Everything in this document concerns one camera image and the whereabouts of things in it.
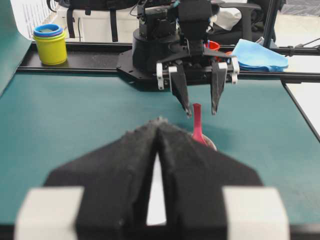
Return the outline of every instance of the teal cardboard panel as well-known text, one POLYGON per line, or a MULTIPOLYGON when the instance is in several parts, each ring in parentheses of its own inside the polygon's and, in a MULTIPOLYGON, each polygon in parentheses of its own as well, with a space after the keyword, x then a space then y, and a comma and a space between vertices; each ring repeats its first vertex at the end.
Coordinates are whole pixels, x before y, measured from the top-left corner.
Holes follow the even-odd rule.
MULTIPOLYGON (((202 104, 204 134, 278 188, 290 223, 320 223, 320 144, 281 82, 227 84, 216 116, 208 85, 188 90, 202 104)), ((14 223, 28 189, 50 170, 158 116, 192 131, 170 92, 136 89, 116 75, 17 73, 0 100, 0 224, 14 223)))
POLYGON ((0 97, 24 58, 31 41, 16 26, 10 0, 0 6, 0 97))

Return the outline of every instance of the white wall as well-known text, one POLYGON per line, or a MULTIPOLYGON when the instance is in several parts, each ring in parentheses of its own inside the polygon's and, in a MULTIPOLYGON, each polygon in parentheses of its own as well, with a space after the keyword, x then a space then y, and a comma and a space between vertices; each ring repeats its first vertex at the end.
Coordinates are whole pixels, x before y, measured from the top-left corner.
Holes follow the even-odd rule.
MULTIPOLYGON (((11 0, 16 26, 19 32, 27 39, 32 38, 36 26, 51 22, 55 13, 51 12, 46 0, 11 0)), ((52 8, 58 7, 51 0, 52 8)))

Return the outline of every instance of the blue towel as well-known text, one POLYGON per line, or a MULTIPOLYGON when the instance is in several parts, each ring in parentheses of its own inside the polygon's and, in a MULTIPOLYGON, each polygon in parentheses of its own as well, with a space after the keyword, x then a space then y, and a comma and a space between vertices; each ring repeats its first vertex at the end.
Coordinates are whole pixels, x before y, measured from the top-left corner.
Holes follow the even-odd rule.
POLYGON ((244 39, 239 40, 232 54, 237 56, 240 68, 246 71, 283 72, 288 67, 288 59, 283 55, 244 39))

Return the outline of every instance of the red cup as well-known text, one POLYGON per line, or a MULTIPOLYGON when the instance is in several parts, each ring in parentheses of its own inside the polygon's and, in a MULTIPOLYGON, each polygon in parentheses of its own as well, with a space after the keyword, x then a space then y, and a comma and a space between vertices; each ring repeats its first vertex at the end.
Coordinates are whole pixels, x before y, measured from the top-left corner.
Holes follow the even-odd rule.
POLYGON ((220 44, 215 42, 215 41, 208 41, 207 43, 205 43, 205 47, 206 48, 209 48, 211 50, 214 50, 214 51, 219 51, 220 49, 220 44))

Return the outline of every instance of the red spoon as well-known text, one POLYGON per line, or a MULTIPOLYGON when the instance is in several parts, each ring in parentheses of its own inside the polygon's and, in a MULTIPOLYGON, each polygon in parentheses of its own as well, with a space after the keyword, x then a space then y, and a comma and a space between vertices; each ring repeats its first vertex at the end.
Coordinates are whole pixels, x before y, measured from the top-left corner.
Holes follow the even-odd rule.
POLYGON ((193 134, 192 138, 199 143, 207 146, 207 143, 202 134, 202 120, 201 120, 201 104, 193 104, 193 134))

